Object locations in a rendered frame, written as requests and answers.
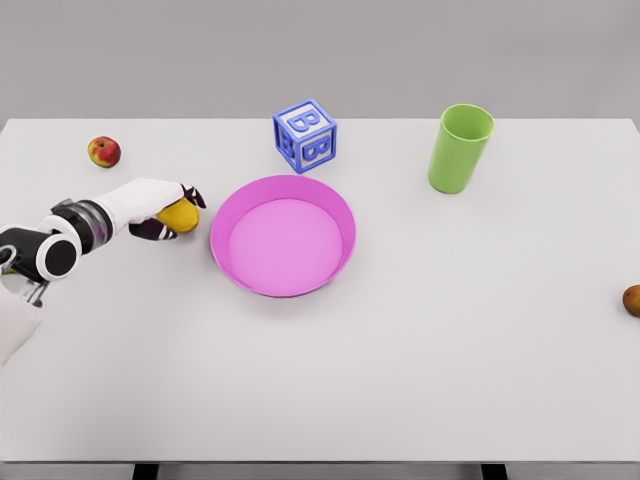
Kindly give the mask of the red apple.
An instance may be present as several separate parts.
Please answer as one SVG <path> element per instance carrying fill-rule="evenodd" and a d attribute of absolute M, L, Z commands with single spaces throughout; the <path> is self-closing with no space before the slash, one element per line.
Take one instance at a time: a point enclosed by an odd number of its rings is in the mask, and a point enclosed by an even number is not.
<path fill-rule="evenodd" d="M 112 168 L 121 159 L 120 145 L 107 136 L 92 139 L 88 144 L 87 151 L 90 160 L 102 168 Z"/>

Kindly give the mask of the green cup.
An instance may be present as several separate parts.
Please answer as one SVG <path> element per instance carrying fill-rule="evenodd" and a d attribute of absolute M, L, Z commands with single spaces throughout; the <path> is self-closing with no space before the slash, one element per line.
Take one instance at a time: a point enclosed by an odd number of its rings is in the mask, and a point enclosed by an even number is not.
<path fill-rule="evenodd" d="M 428 169 L 428 181 L 439 192 L 458 194 L 469 184 L 494 131 L 494 119 L 472 104 L 448 107 L 440 124 Z"/>

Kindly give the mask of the blue letter block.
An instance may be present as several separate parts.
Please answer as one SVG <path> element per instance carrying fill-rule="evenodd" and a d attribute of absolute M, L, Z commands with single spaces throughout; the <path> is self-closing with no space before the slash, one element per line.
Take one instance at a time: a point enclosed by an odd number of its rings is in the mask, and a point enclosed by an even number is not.
<path fill-rule="evenodd" d="M 297 174 L 336 156 L 337 123 L 313 98 L 272 115 L 275 146 Z"/>

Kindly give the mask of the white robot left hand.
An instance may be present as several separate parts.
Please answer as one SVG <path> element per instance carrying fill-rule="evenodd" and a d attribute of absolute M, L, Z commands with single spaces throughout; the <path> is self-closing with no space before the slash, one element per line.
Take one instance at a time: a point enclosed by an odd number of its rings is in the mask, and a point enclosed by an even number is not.
<path fill-rule="evenodd" d="M 132 182 L 134 191 L 128 205 L 132 207 L 128 222 L 129 233 L 151 240 L 171 240 L 178 234 L 158 221 L 155 215 L 180 199 L 187 199 L 198 209 L 206 204 L 200 192 L 193 186 L 165 180 L 137 179 Z"/>

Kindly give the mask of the pink plate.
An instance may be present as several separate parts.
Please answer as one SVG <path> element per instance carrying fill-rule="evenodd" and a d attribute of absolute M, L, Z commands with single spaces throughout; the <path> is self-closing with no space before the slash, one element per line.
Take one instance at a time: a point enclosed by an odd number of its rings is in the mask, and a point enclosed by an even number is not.
<path fill-rule="evenodd" d="M 355 249 L 344 198 L 308 177 L 275 175 L 231 194 L 216 212 L 210 249 L 219 269 L 253 293 L 290 298 L 332 281 Z"/>

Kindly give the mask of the yellow lemon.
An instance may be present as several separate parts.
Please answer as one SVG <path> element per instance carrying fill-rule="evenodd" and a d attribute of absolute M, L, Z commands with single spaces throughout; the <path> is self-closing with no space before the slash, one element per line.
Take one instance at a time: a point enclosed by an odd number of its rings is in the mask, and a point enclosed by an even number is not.
<path fill-rule="evenodd" d="M 155 217 L 176 234 L 194 230 L 200 221 L 198 208 L 185 198 L 165 207 Z"/>

